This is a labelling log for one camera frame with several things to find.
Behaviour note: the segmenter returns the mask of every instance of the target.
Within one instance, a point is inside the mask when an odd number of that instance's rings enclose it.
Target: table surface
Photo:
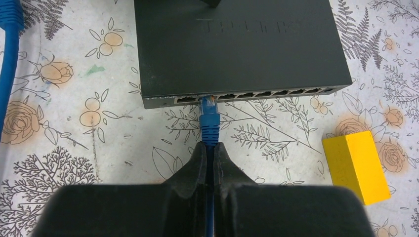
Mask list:
[[[161,183],[200,140],[196,106],[143,108],[132,0],[48,2],[22,1],[26,30],[0,145],[0,236],[26,236],[63,185]],[[416,236],[419,2],[331,6],[353,84],[328,96],[219,103],[220,141],[257,183],[331,185],[321,140],[370,130],[392,193],[365,207],[371,226],[379,237]],[[2,31],[1,58],[3,43]]]

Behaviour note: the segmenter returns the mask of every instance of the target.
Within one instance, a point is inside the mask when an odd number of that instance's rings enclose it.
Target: tablecloth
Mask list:
[[[0,145],[5,237],[29,235],[64,185],[161,183],[200,140],[197,106],[143,108],[132,0],[21,3]],[[331,185],[321,140],[370,130],[392,194],[365,206],[371,226],[379,237],[417,236],[419,2],[330,4],[353,84],[327,96],[219,103],[220,141],[257,183]],[[1,31],[1,58],[3,45]]]

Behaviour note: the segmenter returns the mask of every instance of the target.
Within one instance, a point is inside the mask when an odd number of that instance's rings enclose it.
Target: blue cable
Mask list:
[[[23,11],[19,0],[0,0],[0,28],[6,32],[3,64],[0,73],[0,125],[3,129],[4,117],[6,116],[7,104],[17,67],[19,31],[23,30]]]
[[[202,141],[207,148],[207,179],[208,186],[206,204],[206,237],[212,237],[214,231],[214,148],[220,135],[220,114],[217,110],[217,102],[213,96],[207,96],[200,100]]]

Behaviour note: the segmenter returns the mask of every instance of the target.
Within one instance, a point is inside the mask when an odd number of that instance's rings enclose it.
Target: empty ethernet port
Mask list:
[[[283,90],[283,91],[275,92],[273,95],[286,95],[286,94],[288,94],[288,91]]]
[[[236,98],[236,96],[234,94],[227,94],[227,95],[220,96],[218,99],[219,100],[228,100],[228,99],[234,99],[234,98]]]
[[[303,92],[304,92],[304,90],[296,90],[296,91],[290,92],[290,95],[302,94]]]
[[[271,94],[272,94],[272,92],[267,91],[267,92],[257,94],[256,97],[270,96]]]
[[[181,99],[178,99],[176,102],[177,103],[188,103],[188,102],[195,102],[195,101],[196,101],[196,98],[187,96],[187,97],[183,97]]]
[[[240,99],[240,98],[252,98],[252,97],[253,97],[253,93],[246,93],[246,94],[237,96],[238,99]]]
[[[306,92],[304,92],[304,94],[307,94],[307,93],[317,93],[317,92],[319,92],[319,89],[312,89],[312,90],[308,90],[308,91],[306,91]]]

